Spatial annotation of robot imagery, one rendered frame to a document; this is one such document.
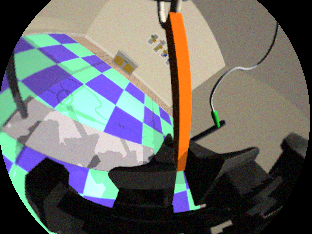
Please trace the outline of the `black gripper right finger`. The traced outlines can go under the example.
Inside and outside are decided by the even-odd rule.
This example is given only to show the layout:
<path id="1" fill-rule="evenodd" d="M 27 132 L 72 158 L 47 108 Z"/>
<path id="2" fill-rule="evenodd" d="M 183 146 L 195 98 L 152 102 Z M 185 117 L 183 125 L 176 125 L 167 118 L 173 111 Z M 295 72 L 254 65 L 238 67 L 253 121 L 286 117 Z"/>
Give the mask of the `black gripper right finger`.
<path id="1" fill-rule="evenodd" d="M 184 174 L 193 204 L 204 205 L 205 197 L 215 188 L 221 174 L 237 166 L 248 164 L 249 161 L 255 160 L 259 153 L 260 149 L 252 146 L 240 152 L 235 150 L 235 152 L 219 154 L 188 138 L 188 156 L 185 160 Z"/>

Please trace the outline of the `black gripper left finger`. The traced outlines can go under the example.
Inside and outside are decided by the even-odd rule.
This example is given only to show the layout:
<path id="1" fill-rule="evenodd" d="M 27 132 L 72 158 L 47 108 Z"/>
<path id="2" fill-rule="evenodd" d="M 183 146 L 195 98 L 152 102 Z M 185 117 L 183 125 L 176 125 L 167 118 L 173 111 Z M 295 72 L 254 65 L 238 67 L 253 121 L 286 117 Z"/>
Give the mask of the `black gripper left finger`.
<path id="1" fill-rule="evenodd" d="M 117 166 L 109 170 L 108 177 L 116 188 L 136 190 L 167 190 L 168 205 L 173 204 L 176 185 L 176 164 L 173 158 L 173 137 L 167 133 L 156 156 L 144 165 Z"/>

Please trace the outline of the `orange handle with black ring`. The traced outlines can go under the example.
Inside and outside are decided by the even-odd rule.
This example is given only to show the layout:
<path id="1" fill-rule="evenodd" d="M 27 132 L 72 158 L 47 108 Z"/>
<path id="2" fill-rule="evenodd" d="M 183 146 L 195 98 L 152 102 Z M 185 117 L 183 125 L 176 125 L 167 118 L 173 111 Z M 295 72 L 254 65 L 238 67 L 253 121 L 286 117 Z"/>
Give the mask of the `orange handle with black ring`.
<path id="1" fill-rule="evenodd" d="M 171 0 L 171 8 L 164 18 L 163 4 L 157 1 L 157 17 L 161 28 L 165 29 L 169 57 L 169 76 L 172 81 L 172 120 L 173 120 L 173 158 L 177 172 L 185 170 L 188 156 L 188 138 L 191 133 L 191 68 L 189 52 L 185 40 L 185 26 L 180 12 L 183 0 Z"/>

